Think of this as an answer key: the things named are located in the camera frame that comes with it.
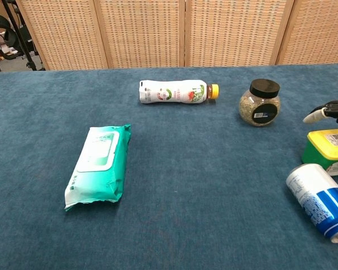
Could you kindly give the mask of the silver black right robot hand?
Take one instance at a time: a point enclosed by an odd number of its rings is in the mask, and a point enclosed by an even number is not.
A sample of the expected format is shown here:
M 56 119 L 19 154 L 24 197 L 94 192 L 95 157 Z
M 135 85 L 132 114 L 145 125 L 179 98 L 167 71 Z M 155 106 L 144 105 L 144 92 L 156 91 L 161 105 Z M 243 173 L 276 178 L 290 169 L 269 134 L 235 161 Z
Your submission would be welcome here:
M 303 119 L 303 122 L 311 124 L 326 118 L 334 118 L 338 123 L 338 100 L 316 107 Z

